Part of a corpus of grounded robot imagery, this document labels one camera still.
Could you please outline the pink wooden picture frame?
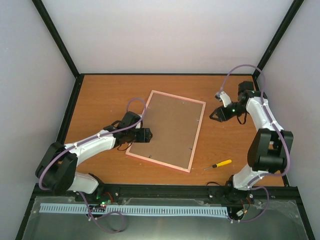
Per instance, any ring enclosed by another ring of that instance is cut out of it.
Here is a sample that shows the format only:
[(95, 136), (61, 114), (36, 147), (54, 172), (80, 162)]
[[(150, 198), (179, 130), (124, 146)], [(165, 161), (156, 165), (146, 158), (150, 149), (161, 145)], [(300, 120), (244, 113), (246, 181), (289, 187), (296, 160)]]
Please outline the pink wooden picture frame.
[(152, 90), (143, 127), (150, 128), (149, 143), (134, 143), (126, 154), (189, 173), (196, 151), (206, 102)]

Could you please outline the yellow handled screwdriver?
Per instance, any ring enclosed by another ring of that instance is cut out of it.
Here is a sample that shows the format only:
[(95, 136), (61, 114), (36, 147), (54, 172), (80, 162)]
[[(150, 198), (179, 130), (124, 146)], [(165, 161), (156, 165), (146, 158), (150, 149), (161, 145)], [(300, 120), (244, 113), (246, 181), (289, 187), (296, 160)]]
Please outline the yellow handled screwdriver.
[(224, 161), (221, 161), (219, 163), (215, 163), (212, 166), (205, 168), (204, 170), (206, 171), (206, 170), (209, 170), (209, 169), (219, 168), (219, 167), (231, 164), (231, 163), (232, 163), (231, 159), (224, 160)]

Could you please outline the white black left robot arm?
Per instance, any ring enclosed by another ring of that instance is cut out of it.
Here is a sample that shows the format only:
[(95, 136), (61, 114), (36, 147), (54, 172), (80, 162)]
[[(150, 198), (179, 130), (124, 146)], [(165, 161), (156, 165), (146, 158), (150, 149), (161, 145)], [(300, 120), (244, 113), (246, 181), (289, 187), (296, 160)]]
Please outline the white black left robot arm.
[(123, 144), (150, 142), (153, 135), (149, 128), (143, 127), (142, 118), (142, 115), (128, 111), (122, 120), (83, 140), (68, 144), (52, 143), (35, 171), (39, 188), (56, 195), (68, 191), (83, 192), (92, 201), (101, 200), (103, 182), (92, 173), (77, 172), (77, 167), (89, 158)]

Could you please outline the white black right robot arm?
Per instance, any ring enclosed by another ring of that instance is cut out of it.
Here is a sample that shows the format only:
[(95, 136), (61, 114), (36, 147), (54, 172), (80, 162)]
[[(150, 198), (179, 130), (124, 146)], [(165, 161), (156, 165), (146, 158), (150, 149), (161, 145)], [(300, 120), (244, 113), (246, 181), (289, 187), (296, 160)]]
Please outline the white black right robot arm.
[(211, 120), (226, 122), (231, 118), (250, 116), (256, 134), (247, 152), (247, 163), (225, 183), (225, 196), (244, 196), (254, 185), (267, 176), (283, 176), (290, 168), (290, 151), (294, 140), (291, 131), (286, 131), (275, 119), (267, 95), (254, 89), (253, 82), (243, 81), (238, 85), (238, 99), (231, 101), (220, 90), (215, 95), (222, 102), (209, 116)]

